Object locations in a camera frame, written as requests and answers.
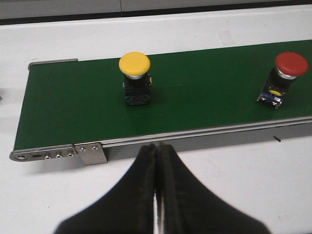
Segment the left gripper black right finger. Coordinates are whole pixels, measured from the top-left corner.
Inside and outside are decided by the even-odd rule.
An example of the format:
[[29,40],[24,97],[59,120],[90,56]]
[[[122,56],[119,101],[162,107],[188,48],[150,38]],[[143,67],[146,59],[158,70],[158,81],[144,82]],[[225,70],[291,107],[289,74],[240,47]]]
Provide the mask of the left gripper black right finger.
[[206,188],[171,145],[156,149],[159,224],[166,234],[267,234],[269,229]]

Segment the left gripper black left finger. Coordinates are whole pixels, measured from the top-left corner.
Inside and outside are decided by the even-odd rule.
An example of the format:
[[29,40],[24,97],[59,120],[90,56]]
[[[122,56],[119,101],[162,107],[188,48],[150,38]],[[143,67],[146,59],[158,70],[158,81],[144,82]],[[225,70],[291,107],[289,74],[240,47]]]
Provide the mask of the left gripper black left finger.
[[62,221],[57,234],[151,234],[155,145],[142,146],[120,181],[97,202]]

